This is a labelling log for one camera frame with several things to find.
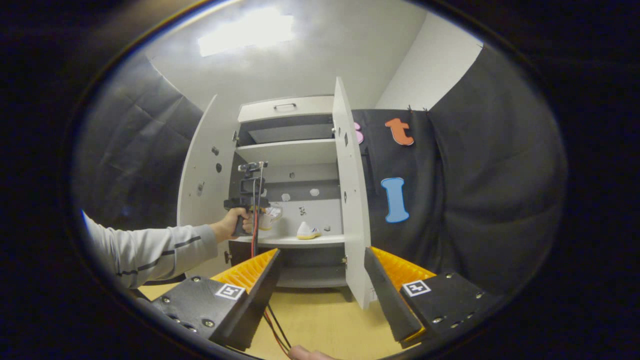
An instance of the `ceiling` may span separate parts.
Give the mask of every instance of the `ceiling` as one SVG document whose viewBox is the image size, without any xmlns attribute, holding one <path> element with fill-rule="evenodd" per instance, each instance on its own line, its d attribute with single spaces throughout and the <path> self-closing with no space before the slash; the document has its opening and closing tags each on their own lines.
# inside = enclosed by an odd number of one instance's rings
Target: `ceiling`
<svg viewBox="0 0 640 360">
<path fill-rule="evenodd" d="M 293 15 L 292 40 L 200 56 L 199 37 L 263 7 Z M 352 108 L 373 108 L 425 17 L 424 9 L 400 0 L 236 1 L 167 32 L 145 54 L 203 110 L 215 94 L 229 116 L 247 102 L 332 94 L 336 76 Z"/>
</svg>

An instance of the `white cabinet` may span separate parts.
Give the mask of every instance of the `white cabinet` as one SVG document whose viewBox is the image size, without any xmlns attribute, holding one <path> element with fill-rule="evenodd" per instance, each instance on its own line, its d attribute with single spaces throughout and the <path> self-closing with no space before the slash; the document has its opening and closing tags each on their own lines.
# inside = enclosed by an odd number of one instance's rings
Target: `white cabinet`
<svg viewBox="0 0 640 360">
<path fill-rule="evenodd" d="M 178 224 L 208 224 L 224 216 L 222 204 L 229 194 L 231 172 L 237 171 L 231 168 L 234 153 L 246 162 L 268 161 L 264 169 L 266 197 L 283 208 L 283 218 L 272 230 L 260 232 L 259 246 L 288 250 L 293 257 L 291 262 L 298 264 L 283 268 L 278 285 L 348 286 L 353 298 L 366 309 L 373 294 L 364 269 L 364 250 L 371 244 L 369 212 L 360 148 L 342 80 L 337 78 L 334 95 L 246 104 L 236 119 L 222 119 L 216 113 L 214 97 L 198 125 L 185 161 Z M 319 114 L 326 115 L 327 124 L 302 121 Z M 270 128 L 269 124 L 283 118 L 287 118 L 287 125 Z M 238 146 L 236 135 L 243 131 L 241 126 L 249 123 L 262 134 L 265 130 L 279 133 L 282 140 L 290 133 L 295 140 Z M 284 127 L 288 127 L 289 133 L 281 131 Z M 324 135 L 318 135 L 320 128 L 324 129 Z M 309 188 L 319 189 L 322 195 L 309 195 Z M 318 227 L 323 235 L 313 240 L 297 239 L 296 231 L 303 220 Z M 234 241 L 250 240 L 247 236 Z M 210 277 L 228 268 L 230 264 L 225 263 L 223 255 L 228 248 L 221 245 L 216 259 L 190 270 L 188 275 Z M 324 265 L 300 265 L 305 257 L 313 262 L 323 254 L 332 260 Z"/>
</svg>

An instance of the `wooden floor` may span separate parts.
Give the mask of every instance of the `wooden floor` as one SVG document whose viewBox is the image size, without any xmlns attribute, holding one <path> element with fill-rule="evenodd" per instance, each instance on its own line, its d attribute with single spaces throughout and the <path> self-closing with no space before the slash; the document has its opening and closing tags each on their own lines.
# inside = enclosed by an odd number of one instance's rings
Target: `wooden floor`
<svg viewBox="0 0 640 360">
<path fill-rule="evenodd" d="M 142 286 L 140 291 L 154 300 L 174 286 Z M 343 360 L 378 359 L 402 351 L 377 301 L 363 311 L 355 300 L 346 302 L 338 290 L 278 289 L 270 304 L 291 345 Z M 267 360 L 287 360 L 264 319 L 246 352 Z"/>
</svg>

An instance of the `hand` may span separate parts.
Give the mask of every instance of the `hand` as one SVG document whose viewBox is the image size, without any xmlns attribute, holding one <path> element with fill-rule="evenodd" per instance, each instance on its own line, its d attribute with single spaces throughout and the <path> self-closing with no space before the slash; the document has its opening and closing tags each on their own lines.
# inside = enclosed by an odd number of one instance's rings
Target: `hand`
<svg viewBox="0 0 640 360">
<path fill-rule="evenodd" d="M 243 226 L 242 228 L 246 232 L 250 232 L 252 230 L 250 215 L 246 212 L 244 208 L 233 208 L 229 210 L 229 212 L 222 218 L 219 222 L 215 222 L 213 224 L 209 224 L 213 233 L 216 235 L 216 240 L 221 243 L 225 240 L 233 240 L 237 239 L 237 236 L 232 236 L 236 230 L 236 222 L 238 220 L 238 216 L 242 216 Z"/>
<path fill-rule="evenodd" d="M 320 351 L 310 352 L 300 345 L 296 345 L 289 351 L 289 356 L 293 360 L 337 360 Z"/>
</svg>

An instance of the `gray sleeve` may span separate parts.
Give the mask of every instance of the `gray sleeve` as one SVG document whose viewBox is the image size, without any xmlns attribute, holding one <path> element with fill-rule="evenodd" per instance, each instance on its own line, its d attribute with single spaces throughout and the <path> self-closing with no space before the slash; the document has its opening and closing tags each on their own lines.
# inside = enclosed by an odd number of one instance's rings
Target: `gray sleeve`
<svg viewBox="0 0 640 360">
<path fill-rule="evenodd" d="M 98 257 L 126 288 L 171 279 L 218 255 L 216 236 L 208 225 L 123 231 L 83 215 Z"/>
</svg>

